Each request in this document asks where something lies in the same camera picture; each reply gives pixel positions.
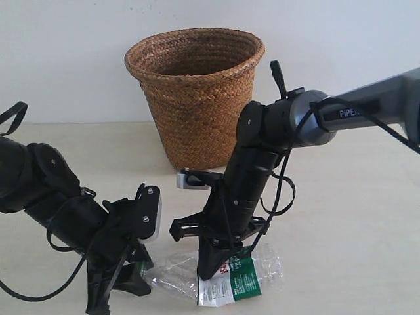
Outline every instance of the clear plastic bottle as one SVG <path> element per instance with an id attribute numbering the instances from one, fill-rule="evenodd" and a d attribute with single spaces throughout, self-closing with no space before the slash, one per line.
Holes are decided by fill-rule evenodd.
<path id="1" fill-rule="evenodd" d="M 275 250 L 268 244 L 258 244 L 251 256 L 262 292 L 281 283 L 282 265 Z M 154 268 L 145 271 L 143 277 L 152 289 L 195 303 L 198 297 L 197 263 L 197 251 L 177 253 L 164 262 L 157 262 Z"/>

